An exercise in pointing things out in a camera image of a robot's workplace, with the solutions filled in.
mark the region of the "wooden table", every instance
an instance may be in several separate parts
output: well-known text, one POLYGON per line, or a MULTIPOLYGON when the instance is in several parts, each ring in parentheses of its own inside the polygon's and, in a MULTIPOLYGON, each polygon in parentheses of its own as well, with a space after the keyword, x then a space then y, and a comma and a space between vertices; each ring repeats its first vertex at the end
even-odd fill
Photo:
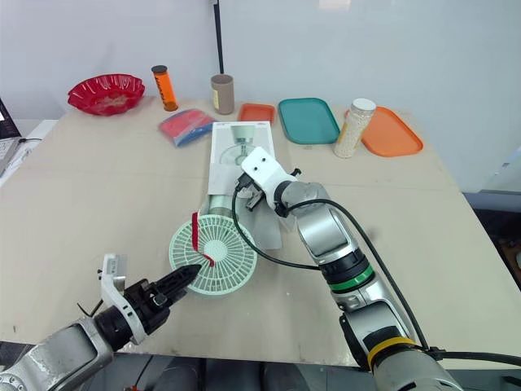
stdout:
MULTIPOLYGON (((230 116, 209 102, 184 108, 230 121, 239 105, 230 116)), ((339 123, 343 111, 334 110, 339 123)), ((36 343, 78 318, 77 302, 92 308, 104 253, 128 254, 128 285, 170 271, 169 241, 204 199, 210 153, 208 136, 169 143, 157 125, 171 114, 148 97, 119 116, 72 110, 0 189, 1 340, 36 343)), ((521 352, 519 290, 427 140, 414 156, 387 159, 361 147, 341 160, 330 145, 289 142, 278 119, 273 136, 286 170, 323 183, 365 227, 432 345, 521 352)), ((295 232, 282 239, 277 256, 311 263, 295 232)), ((260 259, 237 292, 189 294, 162 328, 125 351, 354 366, 338 317, 319 273, 260 259)))

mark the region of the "red plastic bowl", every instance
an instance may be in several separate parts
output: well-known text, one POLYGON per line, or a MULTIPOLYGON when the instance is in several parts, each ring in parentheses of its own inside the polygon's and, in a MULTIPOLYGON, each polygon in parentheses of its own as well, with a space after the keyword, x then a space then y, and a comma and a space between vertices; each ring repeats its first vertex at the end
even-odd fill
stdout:
POLYGON ((111 116, 135 107, 144 91, 141 79, 114 73, 82 81, 68 92, 68 102, 95 116, 111 116))

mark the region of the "red clip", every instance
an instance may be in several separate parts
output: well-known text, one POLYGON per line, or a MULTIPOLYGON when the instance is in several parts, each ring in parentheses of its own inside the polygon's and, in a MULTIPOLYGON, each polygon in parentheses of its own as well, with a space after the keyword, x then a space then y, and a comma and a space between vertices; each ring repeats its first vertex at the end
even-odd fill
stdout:
POLYGON ((192 248, 210 261, 210 267, 215 266, 215 261, 208 255, 199 251, 199 213, 192 213, 192 248))

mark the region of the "orange canister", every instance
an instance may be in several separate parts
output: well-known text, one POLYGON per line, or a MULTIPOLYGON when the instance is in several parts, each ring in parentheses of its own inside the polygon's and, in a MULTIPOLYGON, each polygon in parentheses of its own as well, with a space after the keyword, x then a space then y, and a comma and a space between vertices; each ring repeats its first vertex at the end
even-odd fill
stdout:
POLYGON ((169 71, 164 65, 152 67, 157 89, 160 91, 164 109, 167 112, 177 110, 176 95, 173 93, 172 82, 170 81, 169 71))

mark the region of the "teal tray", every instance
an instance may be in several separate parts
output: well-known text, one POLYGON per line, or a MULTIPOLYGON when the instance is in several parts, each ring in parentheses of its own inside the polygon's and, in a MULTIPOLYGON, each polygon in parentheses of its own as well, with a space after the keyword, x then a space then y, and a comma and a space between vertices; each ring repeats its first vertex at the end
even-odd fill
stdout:
POLYGON ((278 104, 278 115, 293 143, 332 144, 339 137, 339 126, 322 99, 284 99, 278 104))

